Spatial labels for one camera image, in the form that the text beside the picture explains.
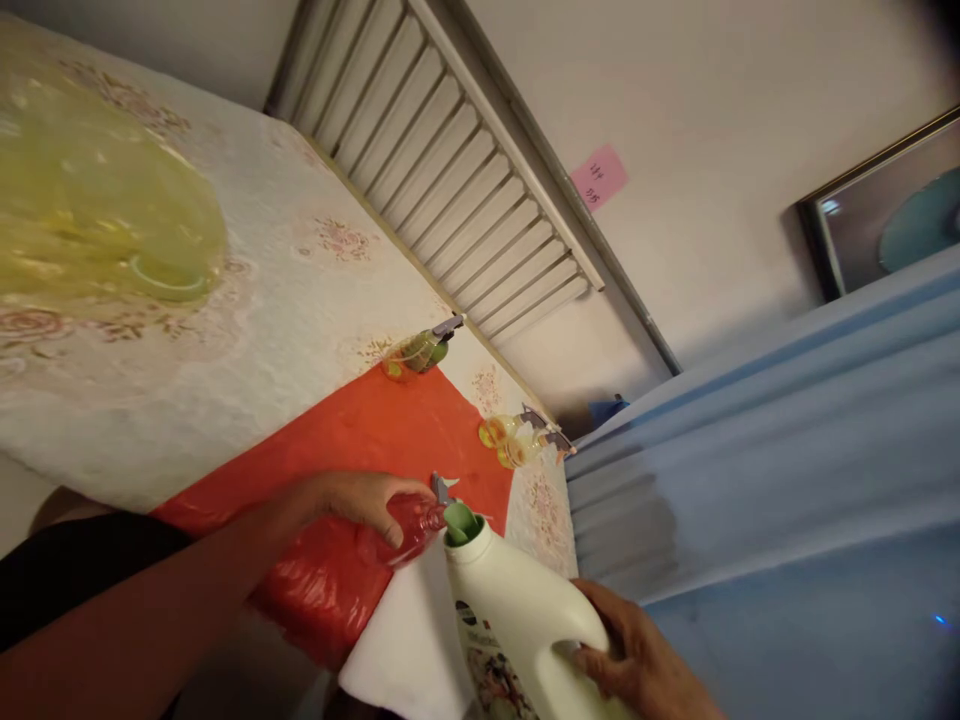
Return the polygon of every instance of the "blue curtain fold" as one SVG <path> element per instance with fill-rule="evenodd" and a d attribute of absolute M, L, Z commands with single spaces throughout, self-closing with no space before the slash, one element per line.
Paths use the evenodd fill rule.
<path fill-rule="evenodd" d="M 684 373 L 578 450 L 580 572 L 641 603 L 960 521 L 960 247 Z"/>

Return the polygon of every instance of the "dark clothing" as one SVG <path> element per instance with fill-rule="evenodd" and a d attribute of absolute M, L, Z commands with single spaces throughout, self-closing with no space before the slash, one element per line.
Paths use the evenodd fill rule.
<path fill-rule="evenodd" d="M 0 652 L 189 544 L 180 530 L 126 512 L 44 528 L 0 560 Z"/>

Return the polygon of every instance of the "plastic bag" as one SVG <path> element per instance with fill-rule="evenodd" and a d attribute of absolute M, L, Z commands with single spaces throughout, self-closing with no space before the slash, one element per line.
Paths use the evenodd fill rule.
<path fill-rule="evenodd" d="M 503 534 L 513 472 L 480 443 L 481 420 L 439 368 L 403 384 L 375 367 L 152 514 L 199 537 L 325 470 L 424 483 L 436 470 L 460 478 L 451 494 Z M 361 556 L 354 523 L 327 517 L 300 534 L 251 601 L 318 665 L 339 670 L 392 576 Z"/>
<path fill-rule="evenodd" d="M 0 303 L 93 319 L 199 303 L 225 247 L 184 158 L 28 45 L 0 48 Z"/>

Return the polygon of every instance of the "floral tablecloth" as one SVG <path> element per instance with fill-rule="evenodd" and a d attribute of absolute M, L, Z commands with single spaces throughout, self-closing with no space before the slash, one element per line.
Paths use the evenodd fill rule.
<path fill-rule="evenodd" d="M 0 451 L 149 511 L 450 316 L 289 125 L 0 14 L 0 43 L 13 37 L 210 180 L 229 257 L 223 283 L 190 314 L 118 308 L 79 322 L 0 305 Z M 467 331 L 442 369 L 485 415 L 530 402 Z M 563 469 L 549 454 L 516 472 L 507 538 L 576 574 Z"/>

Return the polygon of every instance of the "bottle label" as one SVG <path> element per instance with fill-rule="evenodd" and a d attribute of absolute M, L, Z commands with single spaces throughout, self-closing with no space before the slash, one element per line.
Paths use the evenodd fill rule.
<path fill-rule="evenodd" d="M 490 623 L 478 618 L 463 600 L 457 600 L 455 606 L 467 669 L 484 716 L 491 720 L 539 720 Z"/>

